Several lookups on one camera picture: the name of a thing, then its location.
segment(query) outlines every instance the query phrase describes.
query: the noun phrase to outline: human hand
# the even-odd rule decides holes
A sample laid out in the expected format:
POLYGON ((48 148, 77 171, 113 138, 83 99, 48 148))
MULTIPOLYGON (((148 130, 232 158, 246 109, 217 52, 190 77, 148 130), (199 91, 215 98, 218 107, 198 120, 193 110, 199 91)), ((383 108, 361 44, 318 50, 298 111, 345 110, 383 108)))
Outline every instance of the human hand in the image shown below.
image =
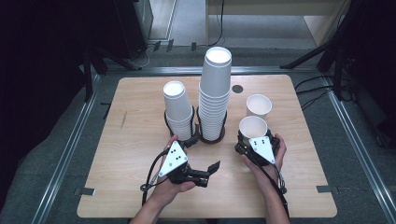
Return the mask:
MULTIPOLYGON (((172 136, 164 150, 168 149, 176 140, 177 135, 172 136)), ((165 158, 166 156, 163 156, 161 165, 163 165, 165 158)), ((162 183, 155 187, 151 196, 148 198, 149 201, 155 202, 155 204, 162 208, 171 203, 180 192, 185 192, 195 187, 195 184, 191 181, 181 184, 172 184, 171 181, 166 178, 166 176, 158 177, 157 183, 162 183)))
MULTIPOLYGON (((276 133, 275 137, 279 139, 279 148, 274 152, 275 165, 276 165, 277 169, 280 171, 280 169, 282 168, 282 165, 283 165, 283 158, 285 156, 287 148, 286 148, 285 141, 282 138, 282 136, 280 136, 278 133, 276 133)), ((253 163, 245 155, 242 155, 242 160, 245 163, 245 165, 254 174, 261 191, 265 191, 267 188, 272 188, 271 182, 268 179, 268 177, 262 172, 262 170, 255 163, 253 163)), ((265 170, 265 172, 267 172, 267 174, 269 176, 271 176, 271 178, 273 180, 275 180, 275 182, 277 182, 278 178, 277 178, 277 173, 276 173, 276 169, 274 166, 266 165, 266 166, 263 166, 262 168, 265 170)))

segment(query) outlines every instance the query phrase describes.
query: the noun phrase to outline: stacked paper cup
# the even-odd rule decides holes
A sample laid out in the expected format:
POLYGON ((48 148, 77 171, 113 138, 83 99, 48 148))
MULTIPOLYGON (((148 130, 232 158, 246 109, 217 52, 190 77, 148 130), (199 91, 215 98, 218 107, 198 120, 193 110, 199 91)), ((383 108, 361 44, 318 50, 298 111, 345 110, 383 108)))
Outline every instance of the stacked paper cup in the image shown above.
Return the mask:
POLYGON ((214 47, 205 55, 199 84, 201 136, 207 141, 220 138, 230 96, 232 54, 225 48, 214 47))
POLYGON ((165 117, 173 134, 186 141, 195 133, 193 109, 186 88, 180 81, 170 81, 163 86, 165 117))

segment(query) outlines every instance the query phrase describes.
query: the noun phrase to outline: forearm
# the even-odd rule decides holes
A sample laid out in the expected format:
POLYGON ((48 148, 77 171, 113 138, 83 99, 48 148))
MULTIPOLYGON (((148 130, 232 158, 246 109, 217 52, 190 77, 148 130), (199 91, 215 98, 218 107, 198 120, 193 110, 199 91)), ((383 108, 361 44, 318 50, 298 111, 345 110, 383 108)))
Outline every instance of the forearm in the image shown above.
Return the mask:
POLYGON ((154 201, 148 199, 136 216, 134 216, 131 224, 156 223, 162 210, 163 206, 159 206, 154 201))
POLYGON ((283 203, 272 186, 268 186, 262 190, 262 197, 264 198, 266 223, 290 223, 283 203))

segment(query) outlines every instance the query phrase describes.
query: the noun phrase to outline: paper cup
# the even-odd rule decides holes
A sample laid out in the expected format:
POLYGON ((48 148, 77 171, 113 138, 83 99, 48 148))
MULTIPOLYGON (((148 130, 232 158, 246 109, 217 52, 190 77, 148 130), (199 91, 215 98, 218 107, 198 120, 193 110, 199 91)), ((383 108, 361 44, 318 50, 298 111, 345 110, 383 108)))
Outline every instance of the paper cup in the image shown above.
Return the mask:
POLYGON ((170 81, 163 86, 166 115, 172 120, 184 120, 192 111, 189 96, 180 81, 170 81))
POLYGON ((265 119, 271 109, 271 100, 264 95, 254 94, 247 98, 247 116, 257 116, 265 119))
POLYGON ((239 131, 244 140, 249 138, 263 137, 267 134, 268 126, 264 119, 256 116, 245 117, 239 122, 239 131))
POLYGON ((209 49, 205 55, 201 76, 202 91, 213 97, 226 94, 231 85, 232 54, 222 47, 209 49))

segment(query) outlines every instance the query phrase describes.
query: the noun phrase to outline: tabletop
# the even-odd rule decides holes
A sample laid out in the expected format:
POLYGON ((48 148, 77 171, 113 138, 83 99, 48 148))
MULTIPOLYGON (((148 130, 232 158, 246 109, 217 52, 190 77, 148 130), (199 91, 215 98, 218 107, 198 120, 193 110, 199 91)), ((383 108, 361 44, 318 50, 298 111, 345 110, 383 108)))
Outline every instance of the tabletop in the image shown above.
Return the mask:
MULTIPOLYGON (((80 217, 134 217, 140 209, 140 186, 170 138, 163 119, 163 85, 170 80, 185 85, 196 108, 200 77, 120 80, 85 185, 95 189, 95 193, 81 196, 80 217)), ((231 86, 235 85, 243 91, 231 91, 224 138, 216 144, 198 142, 186 149, 191 168, 206 171, 209 165, 220 161, 219 170, 210 176, 207 188, 196 187, 178 194, 163 209, 161 217, 265 217, 254 176, 234 150, 238 124, 246 116, 246 99, 251 94, 271 99, 273 109, 266 117, 268 128, 279 133, 288 148, 282 175, 288 189, 285 198, 290 217, 334 217, 337 209, 332 194, 317 190, 317 186, 328 183, 290 77, 232 76, 231 86)))

